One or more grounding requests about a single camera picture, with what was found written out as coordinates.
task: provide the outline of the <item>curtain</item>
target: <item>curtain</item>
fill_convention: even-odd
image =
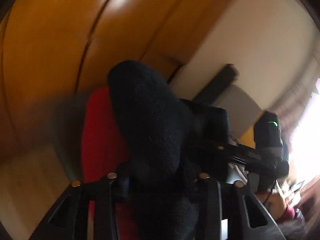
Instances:
[[[307,67],[296,78],[293,85],[270,108],[279,116],[281,136],[288,144],[289,137],[297,126],[308,104],[311,94],[318,93],[317,79],[320,77],[320,37],[318,37],[314,51]]]

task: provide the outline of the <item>orange wooden panel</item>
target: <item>orange wooden panel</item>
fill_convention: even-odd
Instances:
[[[73,93],[91,28],[106,0],[16,0],[4,38],[4,83],[22,144],[46,139],[52,98]]]
[[[190,60],[230,1],[182,0],[157,34],[142,62],[161,70],[164,77],[169,78],[179,65]]]
[[[17,138],[11,123],[2,75],[2,42],[8,14],[0,22],[0,162],[17,153]]]
[[[110,0],[92,35],[79,90],[106,83],[115,64],[139,60],[179,0]]]

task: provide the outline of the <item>metal screw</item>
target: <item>metal screw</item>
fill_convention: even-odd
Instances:
[[[210,178],[208,173],[201,172],[198,174],[199,179],[208,179]]]
[[[118,175],[115,172],[110,172],[107,177],[108,179],[115,179]]]
[[[79,180],[74,180],[73,182],[71,182],[72,187],[79,187],[80,185],[81,185],[81,181]]]
[[[244,187],[244,183],[243,183],[241,180],[236,180],[236,181],[234,182],[234,185],[235,185],[236,187]]]

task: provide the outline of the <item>black cable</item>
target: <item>black cable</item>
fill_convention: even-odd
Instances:
[[[264,203],[263,203],[264,206],[266,205],[267,201],[269,200],[269,198],[270,198],[270,196],[271,196],[271,194],[272,194],[272,191],[273,191],[273,189],[274,189],[275,186],[276,186],[276,182],[277,182],[277,179],[275,179],[275,182],[273,183],[272,189],[271,189],[268,197],[266,198],[266,200],[265,200]]]

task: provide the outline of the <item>red fabric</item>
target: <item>red fabric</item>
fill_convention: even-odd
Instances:
[[[89,98],[82,134],[82,167],[84,182],[101,179],[130,159],[112,112],[108,88],[102,88]],[[94,205],[90,205],[91,214]],[[138,232],[128,203],[116,205],[117,226],[122,240],[137,240]]]
[[[289,205],[287,205],[285,212],[283,213],[283,215],[280,218],[277,219],[276,222],[278,224],[281,224],[285,221],[293,220],[294,216],[295,216],[294,208],[291,208]]]

